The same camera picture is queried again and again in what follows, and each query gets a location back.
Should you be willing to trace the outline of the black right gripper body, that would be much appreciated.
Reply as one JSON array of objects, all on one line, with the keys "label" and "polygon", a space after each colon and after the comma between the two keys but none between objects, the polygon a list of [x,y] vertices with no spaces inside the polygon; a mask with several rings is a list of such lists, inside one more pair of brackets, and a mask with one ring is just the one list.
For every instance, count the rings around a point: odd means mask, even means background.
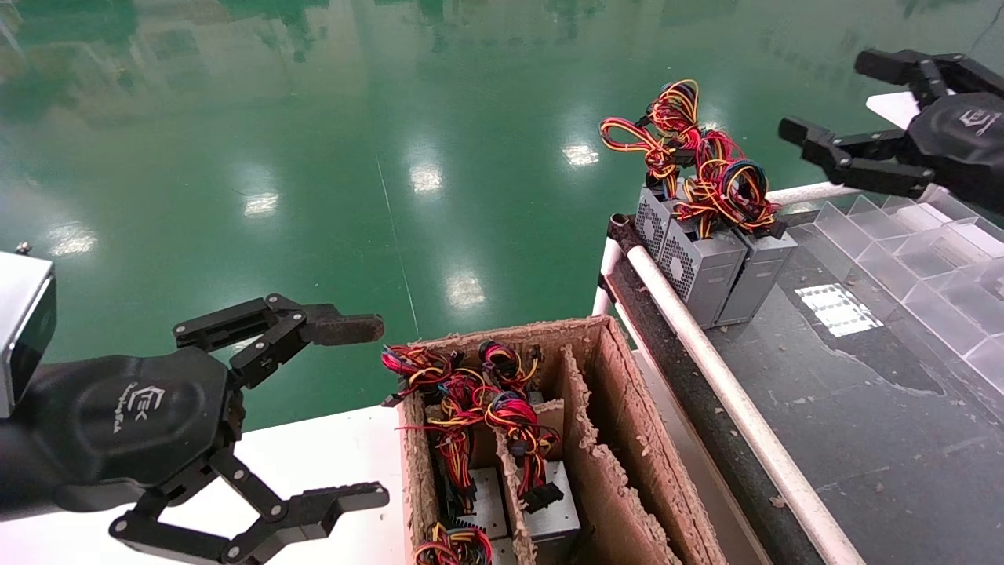
[{"label": "black right gripper body", "polygon": [[992,93],[948,94],[910,122],[910,163],[958,199],[1003,208],[1003,103]]}]

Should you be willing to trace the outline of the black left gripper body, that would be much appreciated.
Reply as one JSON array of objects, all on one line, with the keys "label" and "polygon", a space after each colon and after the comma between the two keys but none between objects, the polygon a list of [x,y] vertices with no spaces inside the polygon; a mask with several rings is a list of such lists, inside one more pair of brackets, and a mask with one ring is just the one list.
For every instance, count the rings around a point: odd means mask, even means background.
[{"label": "black left gripper body", "polygon": [[198,349],[43,366],[27,386],[27,510],[102,512],[193,473],[240,439],[243,395]]}]

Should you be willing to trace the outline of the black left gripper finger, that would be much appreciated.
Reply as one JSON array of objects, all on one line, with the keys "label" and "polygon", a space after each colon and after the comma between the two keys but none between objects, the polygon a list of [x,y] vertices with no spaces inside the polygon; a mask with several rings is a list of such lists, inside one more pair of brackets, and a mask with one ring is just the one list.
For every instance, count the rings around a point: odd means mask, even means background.
[{"label": "black left gripper finger", "polygon": [[[386,487],[378,482],[306,490],[282,500],[236,458],[232,448],[194,462],[180,478],[172,489],[144,491],[135,507],[111,524],[110,536],[139,553],[182,563],[265,564],[288,545],[327,538],[347,512],[381,508],[390,501]],[[257,518],[244,532],[226,538],[161,522],[169,505],[196,494],[215,478],[256,512]]]},{"label": "black left gripper finger", "polygon": [[309,344],[365,344],[383,335],[380,315],[344,315],[333,304],[298,304],[282,294],[188,319],[173,329],[180,349],[212,353],[247,342],[229,361],[235,385],[247,389],[261,384]]}]

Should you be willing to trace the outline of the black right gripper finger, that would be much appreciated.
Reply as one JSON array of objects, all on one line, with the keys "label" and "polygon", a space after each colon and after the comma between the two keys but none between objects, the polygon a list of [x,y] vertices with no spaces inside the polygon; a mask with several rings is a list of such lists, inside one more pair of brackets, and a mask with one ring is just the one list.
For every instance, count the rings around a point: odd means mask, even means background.
[{"label": "black right gripper finger", "polygon": [[840,137],[799,118],[782,118],[780,139],[800,149],[800,158],[817,166],[829,182],[881,195],[918,198],[933,181],[931,168],[914,163],[903,129]]},{"label": "black right gripper finger", "polygon": [[1002,76],[963,53],[932,55],[908,49],[896,53],[867,49],[857,54],[854,71],[888,85],[907,86],[920,108],[950,94],[1003,97]]}]

